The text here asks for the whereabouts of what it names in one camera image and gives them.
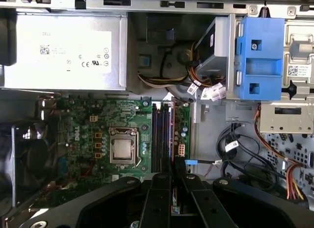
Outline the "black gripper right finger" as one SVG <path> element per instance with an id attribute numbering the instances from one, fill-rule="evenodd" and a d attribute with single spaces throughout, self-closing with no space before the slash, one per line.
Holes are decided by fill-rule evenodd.
<path id="1" fill-rule="evenodd" d="M 237 180 L 219 178 L 212 185 L 188 173 L 175 158 L 175 175 L 187 204 L 203 228 L 312 228 L 314 213 Z"/>

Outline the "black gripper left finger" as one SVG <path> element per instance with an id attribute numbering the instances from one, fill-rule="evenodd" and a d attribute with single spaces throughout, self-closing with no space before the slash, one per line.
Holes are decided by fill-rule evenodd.
<path id="1" fill-rule="evenodd" d="M 160 160 L 161 171 L 148 180 L 122 177 L 24 221 L 22 228 L 168 228 L 171 220 L 172 165 Z"/>

